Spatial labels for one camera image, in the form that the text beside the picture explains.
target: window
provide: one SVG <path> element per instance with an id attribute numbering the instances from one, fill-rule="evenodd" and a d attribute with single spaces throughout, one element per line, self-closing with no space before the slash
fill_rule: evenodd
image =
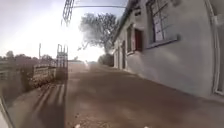
<path id="1" fill-rule="evenodd" d="M 131 24 L 127 29 L 127 52 L 131 52 L 134 49 L 134 43 L 133 43 L 133 24 Z"/>
<path id="2" fill-rule="evenodd" d="M 153 28 L 153 42 L 166 39 L 170 26 L 168 0 L 150 0 L 146 6 Z"/>

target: utility pole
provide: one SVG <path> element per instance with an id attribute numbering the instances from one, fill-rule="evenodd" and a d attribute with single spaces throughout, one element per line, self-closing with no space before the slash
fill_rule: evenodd
<path id="1" fill-rule="evenodd" d="M 71 21 L 73 5 L 74 5 L 74 0 L 66 0 L 65 1 L 65 6 L 64 6 L 62 17 L 63 17 L 63 20 L 66 23 L 67 27 Z"/>
<path id="2" fill-rule="evenodd" d="M 39 44 L 39 59 L 41 59 L 41 43 Z"/>

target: power line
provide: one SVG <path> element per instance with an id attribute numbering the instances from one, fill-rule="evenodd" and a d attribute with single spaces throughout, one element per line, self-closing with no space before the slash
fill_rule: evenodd
<path id="1" fill-rule="evenodd" d="M 71 8 L 126 8 L 124 6 L 72 6 Z"/>

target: door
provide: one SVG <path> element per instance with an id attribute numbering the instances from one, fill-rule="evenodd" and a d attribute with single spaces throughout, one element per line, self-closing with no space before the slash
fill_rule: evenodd
<path id="1" fill-rule="evenodd" d="M 125 41 L 122 43 L 122 69 L 126 68 L 126 47 Z"/>

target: bush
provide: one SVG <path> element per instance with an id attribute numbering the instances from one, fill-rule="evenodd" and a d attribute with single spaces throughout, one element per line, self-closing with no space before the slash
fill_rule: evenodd
<path id="1" fill-rule="evenodd" d="M 98 63 L 113 67 L 114 66 L 114 56 L 111 54 L 104 54 L 99 57 Z"/>

